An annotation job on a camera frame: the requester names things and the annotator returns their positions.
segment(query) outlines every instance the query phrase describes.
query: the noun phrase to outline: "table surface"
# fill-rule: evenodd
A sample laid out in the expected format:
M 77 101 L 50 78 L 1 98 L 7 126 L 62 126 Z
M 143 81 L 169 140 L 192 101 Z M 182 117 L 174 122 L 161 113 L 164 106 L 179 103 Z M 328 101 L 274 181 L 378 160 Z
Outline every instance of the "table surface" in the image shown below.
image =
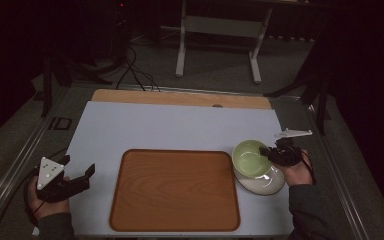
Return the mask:
M 285 185 L 274 195 L 261 196 L 249 192 L 237 181 L 241 224 L 235 231 L 116 232 L 108 223 L 125 151 L 147 148 L 230 154 L 236 144 L 247 139 L 274 146 L 274 134 L 281 128 L 270 107 L 263 97 L 98 90 L 87 104 L 68 149 L 73 159 L 66 169 L 68 175 L 79 175 L 90 164 L 96 164 L 91 188 L 70 200 L 76 234 L 114 237 L 288 235 L 293 229 L 288 187 Z

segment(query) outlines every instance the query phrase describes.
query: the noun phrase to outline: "hand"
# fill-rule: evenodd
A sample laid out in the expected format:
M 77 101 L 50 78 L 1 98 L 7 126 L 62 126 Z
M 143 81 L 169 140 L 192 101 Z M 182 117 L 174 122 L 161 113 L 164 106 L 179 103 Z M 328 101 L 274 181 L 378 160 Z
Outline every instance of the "hand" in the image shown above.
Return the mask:
M 313 168 L 310 159 L 308 159 L 307 151 L 303 150 L 302 157 L 304 161 Z M 290 167 L 281 166 L 273 163 L 273 165 L 280 169 L 285 175 L 285 181 L 289 186 L 298 185 L 298 184 L 313 184 L 313 179 L 308 169 L 305 167 L 303 162 Z
M 37 177 L 33 177 L 30 185 L 30 208 L 34 213 L 34 216 L 37 220 L 40 220 L 43 217 L 63 212 L 70 212 L 70 204 L 68 199 L 57 202 L 57 203 L 48 203 L 44 202 L 37 198 L 36 194 L 36 185 L 37 185 Z

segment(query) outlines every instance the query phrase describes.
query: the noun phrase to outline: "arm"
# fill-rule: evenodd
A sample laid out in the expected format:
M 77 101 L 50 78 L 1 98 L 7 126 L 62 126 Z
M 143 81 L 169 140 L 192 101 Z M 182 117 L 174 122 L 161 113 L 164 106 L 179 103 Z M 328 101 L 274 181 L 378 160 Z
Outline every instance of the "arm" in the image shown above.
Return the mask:
M 43 240 L 72 240 L 74 229 L 71 225 L 70 204 L 68 199 L 47 203 L 39 200 L 36 194 L 37 177 L 29 186 L 30 208 L 38 220 L 39 238 Z
M 303 154 L 303 159 L 312 167 L 307 154 Z M 326 204 L 317 186 L 313 185 L 311 174 L 304 163 L 299 162 L 291 167 L 274 165 L 283 172 L 289 185 L 289 211 L 294 230 L 288 239 L 338 239 Z

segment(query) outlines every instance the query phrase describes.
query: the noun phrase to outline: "white table leg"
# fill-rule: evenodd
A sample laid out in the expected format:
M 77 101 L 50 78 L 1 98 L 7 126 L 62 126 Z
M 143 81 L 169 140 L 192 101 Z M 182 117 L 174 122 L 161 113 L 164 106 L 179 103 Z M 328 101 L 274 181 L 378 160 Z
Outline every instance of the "white table leg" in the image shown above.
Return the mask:
M 182 19 L 180 21 L 180 47 L 177 56 L 176 77 L 183 77 L 183 68 L 185 66 L 185 18 L 186 18 L 186 0 L 182 2 Z
M 273 8 L 269 8 L 267 10 L 266 16 L 264 18 L 264 22 L 261 24 L 261 30 L 257 39 L 257 46 L 254 51 L 249 52 L 249 61 L 251 63 L 251 71 L 254 79 L 254 83 L 261 83 L 260 69 L 258 68 L 257 56 L 260 51 L 261 44 L 263 43 L 264 35 L 266 33 L 267 27 L 269 25 L 270 16 L 273 12 Z

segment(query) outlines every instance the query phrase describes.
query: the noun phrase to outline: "wooden tray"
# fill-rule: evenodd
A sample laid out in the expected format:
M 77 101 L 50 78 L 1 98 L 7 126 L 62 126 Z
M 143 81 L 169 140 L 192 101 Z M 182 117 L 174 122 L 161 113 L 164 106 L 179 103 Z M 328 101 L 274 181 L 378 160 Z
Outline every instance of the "wooden tray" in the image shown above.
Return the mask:
M 120 232 L 234 231 L 240 224 L 234 179 L 225 152 L 129 150 L 110 226 Z

